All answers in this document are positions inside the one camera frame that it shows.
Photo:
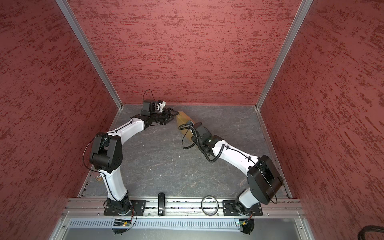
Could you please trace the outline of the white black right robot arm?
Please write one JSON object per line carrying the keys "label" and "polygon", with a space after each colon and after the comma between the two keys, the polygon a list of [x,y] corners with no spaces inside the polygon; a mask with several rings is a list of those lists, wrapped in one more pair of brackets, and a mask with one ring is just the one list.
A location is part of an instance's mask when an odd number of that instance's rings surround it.
{"label": "white black right robot arm", "polygon": [[192,134],[192,144],[185,150],[196,146],[208,162],[223,160],[245,174],[248,188],[235,200],[237,213],[244,216],[257,204],[278,203],[277,192],[284,181],[270,157],[253,156],[233,147],[213,135],[201,122],[183,124],[179,130]]}

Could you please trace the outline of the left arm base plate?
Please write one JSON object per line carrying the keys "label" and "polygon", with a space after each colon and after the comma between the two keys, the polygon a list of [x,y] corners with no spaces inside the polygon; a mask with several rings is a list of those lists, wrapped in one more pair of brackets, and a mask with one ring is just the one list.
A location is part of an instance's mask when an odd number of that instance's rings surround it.
{"label": "left arm base plate", "polygon": [[128,200],[116,202],[107,199],[104,205],[104,216],[142,216],[144,214],[146,202],[146,200]]}

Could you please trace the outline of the brown cardboard box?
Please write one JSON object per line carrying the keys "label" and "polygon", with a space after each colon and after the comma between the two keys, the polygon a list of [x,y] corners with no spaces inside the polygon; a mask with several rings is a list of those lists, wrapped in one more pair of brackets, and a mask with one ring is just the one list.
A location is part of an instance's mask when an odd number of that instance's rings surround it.
{"label": "brown cardboard box", "polygon": [[[178,127],[183,124],[193,125],[195,123],[185,112],[179,111],[179,114],[176,116]],[[192,132],[190,130],[180,130],[182,136],[185,136],[183,143],[184,144],[192,144]]]}

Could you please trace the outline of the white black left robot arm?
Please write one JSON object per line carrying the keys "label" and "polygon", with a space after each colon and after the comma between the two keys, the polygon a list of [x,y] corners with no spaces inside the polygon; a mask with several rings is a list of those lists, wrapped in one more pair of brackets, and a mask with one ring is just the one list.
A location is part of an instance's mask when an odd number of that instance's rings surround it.
{"label": "white black left robot arm", "polygon": [[133,116],[127,123],[112,131],[96,135],[93,140],[90,163],[105,183],[108,192],[107,210],[121,216],[133,212],[129,192],[121,175],[123,144],[137,133],[152,126],[153,123],[166,125],[178,114],[176,110],[167,108],[165,101],[144,100],[140,114]]}

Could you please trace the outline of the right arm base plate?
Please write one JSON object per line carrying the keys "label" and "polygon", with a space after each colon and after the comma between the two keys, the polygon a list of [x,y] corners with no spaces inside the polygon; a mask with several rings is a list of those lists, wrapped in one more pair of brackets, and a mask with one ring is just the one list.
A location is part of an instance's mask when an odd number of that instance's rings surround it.
{"label": "right arm base plate", "polygon": [[242,217],[250,217],[263,216],[263,210],[260,203],[253,205],[251,208],[244,208],[240,202],[235,200],[223,200],[223,212],[224,216],[242,216]]}

